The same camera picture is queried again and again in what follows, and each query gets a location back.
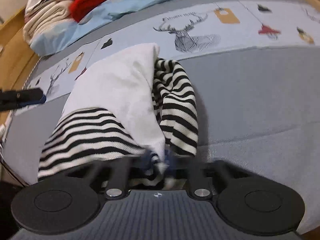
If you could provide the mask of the wooden bed frame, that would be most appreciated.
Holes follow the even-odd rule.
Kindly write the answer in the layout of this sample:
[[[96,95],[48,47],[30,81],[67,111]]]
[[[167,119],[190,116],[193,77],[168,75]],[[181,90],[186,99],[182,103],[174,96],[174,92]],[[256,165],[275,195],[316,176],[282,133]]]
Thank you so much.
[[[0,88],[20,90],[39,57],[23,39],[24,9],[1,25]]]

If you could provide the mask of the cream folded blanket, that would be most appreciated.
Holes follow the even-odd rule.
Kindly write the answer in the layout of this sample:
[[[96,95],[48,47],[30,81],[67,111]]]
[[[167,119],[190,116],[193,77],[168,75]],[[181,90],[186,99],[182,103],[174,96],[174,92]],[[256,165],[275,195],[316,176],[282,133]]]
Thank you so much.
[[[73,0],[52,2],[43,9],[33,14],[23,27],[23,39],[31,44],[33,39],[40,33],[52,29],[54,25],[61,22],[68,22],[71,19],[69,10]]]

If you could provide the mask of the grey printed bed sheet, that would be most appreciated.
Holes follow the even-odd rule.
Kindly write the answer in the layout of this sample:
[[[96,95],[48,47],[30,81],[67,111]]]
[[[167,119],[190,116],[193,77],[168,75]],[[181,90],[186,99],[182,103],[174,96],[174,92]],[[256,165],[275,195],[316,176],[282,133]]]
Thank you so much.
[[[84,43],[138,21],[222,1],[226,0],[172,0],[125,15],[40,62],[33,77]],[[317,228],[319,48],[249,48],[185,59],[181,64],[197,98],[197,157],[226,159],[295,189],[306,204],[299,232]],[[28,184],[37,182],[41,150],[67,98],[62,96],[13,119],[4,160]]]

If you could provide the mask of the striped white hooded sweater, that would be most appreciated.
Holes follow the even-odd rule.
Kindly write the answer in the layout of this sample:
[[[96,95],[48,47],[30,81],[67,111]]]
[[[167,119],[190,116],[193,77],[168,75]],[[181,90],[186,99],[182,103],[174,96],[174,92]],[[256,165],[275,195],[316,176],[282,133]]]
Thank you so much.
[[[180,188],[163,177],[170,156],[195,156],[196,96],[184,68],[159,57],[155,43],[138,44],[92,64],[76,80],[44,144],[38,180],[95,160],[144,157],[134,187]]]

